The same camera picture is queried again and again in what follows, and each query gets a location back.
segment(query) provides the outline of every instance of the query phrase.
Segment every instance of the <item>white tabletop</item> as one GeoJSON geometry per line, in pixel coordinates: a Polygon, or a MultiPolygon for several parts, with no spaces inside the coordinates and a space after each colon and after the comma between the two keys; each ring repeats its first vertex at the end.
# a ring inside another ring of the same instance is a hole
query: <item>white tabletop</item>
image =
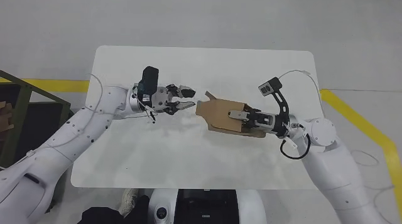
{"type": "MultiPolygon", "coordinates": [[[[278,105],[260,94],[259,85],[294,69],[310,72],[317,81],[308,51],[102,46],[92,73],[103,85],[130,87],[148,65],[160,69],[159,84],[195,89],[193,101],[208,100],[208,90],[272,113],[279,112],[278,105]]],[[[281,82],[292,114],[322,116],[308,77],[289,73],[281,82]]],[[[87,104],[99,94],[91,78],[87,104]]],[[[272,135],[257,139],[208,131],[195,107],[173,116],[159,114],[156,124],[147,118],[115,120],[77,159],[71,182],[93,188],[316,189],[301,161],[280,154],[280,143],[272,135]]]]}

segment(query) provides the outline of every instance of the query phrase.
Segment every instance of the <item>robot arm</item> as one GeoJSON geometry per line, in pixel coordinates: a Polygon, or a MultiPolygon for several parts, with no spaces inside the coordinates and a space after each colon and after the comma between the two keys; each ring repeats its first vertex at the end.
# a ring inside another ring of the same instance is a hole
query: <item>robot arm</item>
{"type": "Polygon", "coordinates": [[[154,113],[173,115],[195,105],[171,101],[173,97],[193,97],[191,88],[157,84],[158,70],[147,67],[133,89],[103,87],[97,105],[83,107],[38,149],[1,171],[0,223],[36,223],[47,210],[60,176],[114,119],[149,112],[155,120],[154,113]]]}
{"type": "Polygon", "coordinates": [[[385,223],[367,197],[357,164],[328,119],[299,120],[289,114],[277,78],[259,86],[262,95],[273,94],[280,113],[269,114],[253,108],[230,111],[229,117],[243,121],[247,128],[258,128],[283,139],[281,152],[291,159],[301,159],[314,185],[328,199],[343,224],[385,223]],[[290,157],[282,150],[292,141],[300,153],[290,157]]]}

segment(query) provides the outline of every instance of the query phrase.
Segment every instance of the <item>cardboard box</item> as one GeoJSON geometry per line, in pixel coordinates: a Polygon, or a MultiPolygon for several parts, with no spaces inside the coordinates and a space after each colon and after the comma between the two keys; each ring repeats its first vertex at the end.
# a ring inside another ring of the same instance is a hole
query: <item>cardboard box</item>
{"type": "Polygon", "coordinates": [[[11,103],[6,103],[5,101],[0,102],[0,132],[14,128],[14,125],[10,124],[12,110],[13,107],[11,106],[11,103]]]}
{"type": "Polygon", "coordinates": [[[265,137],[265,132],[257,129],[245,129],[242,127],[241,120],[229,117],[229,111],[231,110],[243,111],[245,103],[217,99],[209,92],[206,92],[205,95],[210,100],[206,102],[198,101],[195,114],[205,119],[208,124],[208,130],[248,137],[265,137]]]}

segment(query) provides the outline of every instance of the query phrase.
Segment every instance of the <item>white cable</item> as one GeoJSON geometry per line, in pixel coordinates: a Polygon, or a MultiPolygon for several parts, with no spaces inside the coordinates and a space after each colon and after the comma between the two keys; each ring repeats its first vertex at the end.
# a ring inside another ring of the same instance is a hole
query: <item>white cable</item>
{"type": "MultiPolygon", "coordinates": [[[[351,150],[350,154],[352,154],[353,152],[361,152],[361,153],[363,153],[363,154],[365,154],[365,155],[371,157],[373,160],[376,161],[376,163],[373,164],[373,165],[367,165],[367,164],[359,163],[359,162],[357,162],[357,161],[355,160],[354,162],[356,162],[356,164],[359,164],[359,165],[361,165],[361,166],[377,166],[377,165],[379,165],[379,160],[378,160],[377,158],[375,158],[373,155],[371,155],[371,154],[369,154],[369,153],[367,153],[367,152],[364,152],[364,151],[362,151],[362,150],[351,150]]],[[[377,197],[378,197],[381,193],[383,193],[383,192],[385,192],[385,191],[388,191],[389,189],[393,189],[395,186],[394,186],[394,185],[391,185],[391,186],[387,186],[387,187],[385,187],[385,188],[372,188],[372,187],[370,187],[370,186],[364,186],[364,187],[365,187],[365,188],[368,188],[368,189],[371,189],[371,190],[379,190],[379,192],[374,196],[374,199],[372,200],[372,203],[373,203],[373,205],[374,205],[374,208],[377,210],[377,212],[379,213],[379,216],[380,216],[386,223],[388,223],[388,224],[393,224],[392,222],[390,222],[389,220],[387,220],[387,219],[384,217],[384,215],[379,211],[378,206],[377,206],[377,203],[376,203],[376,200],[377,200],[377,197]]]]}
{"type": "MultiPolygon", "coordinates": [[[[88,120],[88,122],[86,123],[86,125],[84,126],[84,128],[82,129],[82,133],[81,133],[81,134],[83,134],[83,133],[85,132],[85,129],[87,128],[87,126],[89,125],[89,123],[91,122],[91,120],[94,118],[94,115],[95,115],[95,113],[96,113],[96,110],[97,110],[99,104],[101,103],[102,96],[103,96],[103,85],[102,85],[101,80],[99,80],[99,78],[98,78],[97,76],[95,76],[94,74],[92,74],[92,73],[90,73],[89,75],[93,76],[93,77],[98,81],[98,83],[99,83],[99,85],[100,85],[100,96],[99,96],[98,102],[96,103],[95,110],[92,112],[92,115],[90,116],[90,119],[88,120]]],[[[43,148],[50,148],[50,147],[51,147],[51,148],[55,148],[55,147],[59,147],[59,146],[64,146],[64,145],[66,145],[66,144],[72,142],[72,141],[75,140],[76,138],[78,138],[78,136],[80,136],[81,134],[76,135],[76,136],[73,137],[71,140],[69,140],[69,141],[67,141],[67,142],[64,142],[64,143],[62,143],[62,144],[59,144],[59,145],[56,145],[56,146],[51,146],[51,145],[48,144],[49,147],[43,147],[43,148]]]]}
{"type": "Polygon", "coordinates": [[[302,73],[302,74],[308,76],[308,77],[312,80],[312,82],[314,83],[314,86],[315,86],[315,90],[317,91],[318,101],[320,101],[320,106],[321,106],[322,114],[323,114],[324,117],[325,117],[324,108],[322,107],[322,101],[321,101],[320,90],[318,89],[318,85],[317,85],[317,83],[315,82],[314,78],[311,76],[311,73],[308,72],[308,71],[306,71],[306,70],[290,70],[290,71],[285,72],[284,74],[280,75],[278,79],[280,79],[281,77],[283,77],[283,76],[285,76],[286,74],[291,73],[291,72],[300,72],[300,73],[302,73]]]}
{"type": "Polygon", "coordinates": [[[353,159],[354,159],[354,162],[356,162],[356,164],[359,164],[359,165],[361,165],[361,166],[377,166],[377,165],[379,165],[379,160],[378,160],[377,158],[375,158],[373,155],[371,155],[371,154],[369,154],[369,153],[367,153],[367,152],[364,152],[364,151],[362,151],[362,150],[351,150],[351,151],[350,151],[350,154],[353,154],[353,152],[361,152],[361,153],[363,153],[363,154],[369,156],[370,158],[372,158],[373,160],[376,161],[376,163],[375,163],[375,164],[372,164],[372,165],[370,165],[370,164],[363,164],[363,163],[357,162],[357,161],[354,159],[353,155],[352,155],[352,157],[353,157],[353,159]]]}

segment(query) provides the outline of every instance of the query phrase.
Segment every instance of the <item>yellow floor line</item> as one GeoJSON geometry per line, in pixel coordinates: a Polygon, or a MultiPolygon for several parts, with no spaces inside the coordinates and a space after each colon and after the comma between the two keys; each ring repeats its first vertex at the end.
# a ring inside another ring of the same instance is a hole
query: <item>yellow floor line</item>
{"type": "Polygon", "coordinates": [[[350,123],[354,124],[383,149],[391,182],[394,184],[394,194],[398,205],[399,217],[402,219],[402,166],[395,143],[330,90],[321,90],[321,96],[323,101],[332,106],[332,108],[342,114],[350,123]]]}
{"type": "MultiPolygon", "coordinates": [[[[87,92],[89,87],[88,80],[45,80],[31,78],[23,80],[47,92],[87,92]]],[[[0,83],[2,82],[8,81],[0,78],[0,83]]],[[[330,90],[321,90],[321,95],[323,101],[331,105],[383,149],[389,175],[395,186],[394,194],[398,204],[399,215],[402,218],[402,167],[395,143],[330,90]]]]}
{"type": "MultiPolygon", "coordinates": [[[[28,82],[47,92],[87,92],[89,87],[88,80],[53,80],[53,79],[32,79],[25,78],[28,82]]],[[[9,82],[4,78],[0,78],[0,83],[9,82]]]]}

